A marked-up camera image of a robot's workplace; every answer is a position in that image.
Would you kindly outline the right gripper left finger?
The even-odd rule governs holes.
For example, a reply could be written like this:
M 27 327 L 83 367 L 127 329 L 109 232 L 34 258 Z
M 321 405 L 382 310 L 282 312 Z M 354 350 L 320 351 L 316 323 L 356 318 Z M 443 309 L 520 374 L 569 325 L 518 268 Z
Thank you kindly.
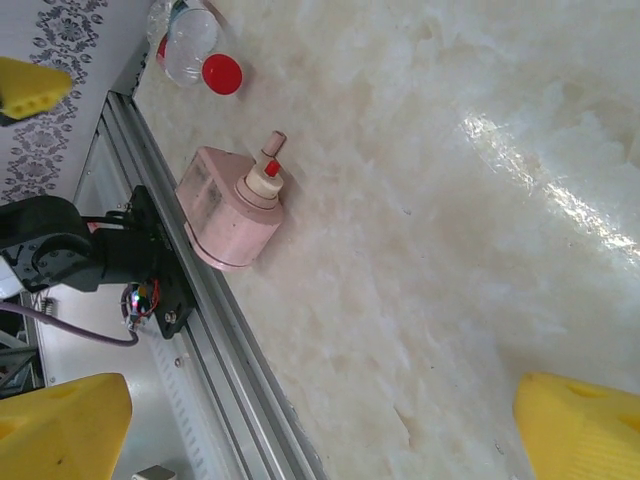
M 119 373 L 0 400 L 0 480 L 111 480 L 132 411 Z

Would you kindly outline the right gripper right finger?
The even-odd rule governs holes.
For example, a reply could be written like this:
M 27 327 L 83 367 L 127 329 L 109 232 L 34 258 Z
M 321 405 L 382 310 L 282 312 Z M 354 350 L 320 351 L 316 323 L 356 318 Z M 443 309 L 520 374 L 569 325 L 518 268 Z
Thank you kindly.
M 513 414 L 536 480 L 640 480 L 640 395 L 527 373 Z

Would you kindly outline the crushed red white label bottle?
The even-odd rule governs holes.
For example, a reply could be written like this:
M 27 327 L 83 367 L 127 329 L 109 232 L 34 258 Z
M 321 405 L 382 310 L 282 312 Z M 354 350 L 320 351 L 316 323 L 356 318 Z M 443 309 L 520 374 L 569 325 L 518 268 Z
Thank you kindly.
M 153 0 L 147 39 L 165 75 L 179 87 L 202 81 L 202 66 L 214 52 L 220 26 L 204 0 Z

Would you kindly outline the small LED circuit board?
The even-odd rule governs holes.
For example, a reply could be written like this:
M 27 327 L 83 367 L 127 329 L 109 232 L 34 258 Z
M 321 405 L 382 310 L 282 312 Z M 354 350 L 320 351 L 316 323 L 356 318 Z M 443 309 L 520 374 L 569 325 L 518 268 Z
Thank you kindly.
M 160 300 L 160 287 L 157 279 L 146 283 L 128 284 L 120 299 L 124 325 L 131 332 L 144 326 L 155 313 Z

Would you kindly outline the loose red bottle cap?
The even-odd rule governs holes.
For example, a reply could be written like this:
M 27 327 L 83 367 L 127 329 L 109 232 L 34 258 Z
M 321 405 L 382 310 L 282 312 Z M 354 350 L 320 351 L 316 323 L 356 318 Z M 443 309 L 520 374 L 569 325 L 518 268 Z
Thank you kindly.
M 202 65 L 201 75 L 207 87 L 218 95 L 232 95 L 242 85 L 243 72 L 236 60 L 223 53 L 209 56 Z

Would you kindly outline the pink plastic pencil sharpener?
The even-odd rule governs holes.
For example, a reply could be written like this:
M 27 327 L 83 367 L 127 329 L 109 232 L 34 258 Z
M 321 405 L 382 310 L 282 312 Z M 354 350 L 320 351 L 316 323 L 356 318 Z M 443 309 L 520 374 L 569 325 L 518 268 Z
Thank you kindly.
M 284 133 L 272 132 L 257 160 L 208 146 L 196 150 L 175 194 L 189 242 L 209 266 L 250 266 L 281 225 L 277 154 L 285 142 Z

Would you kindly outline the long aluminium base rail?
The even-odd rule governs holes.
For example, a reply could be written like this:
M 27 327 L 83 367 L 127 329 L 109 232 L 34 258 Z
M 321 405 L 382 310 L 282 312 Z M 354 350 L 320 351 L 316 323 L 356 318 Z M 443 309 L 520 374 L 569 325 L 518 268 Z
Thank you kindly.
M 330 480 L 267 365 L 223 275 L 192 250 L 176 181 L 142 113 L 126 95 L 107 93 L 74 194 L 98 213 L 124 208 L 136 186 L 154 201 L 197 307 L 181 330 L 246 480 Z

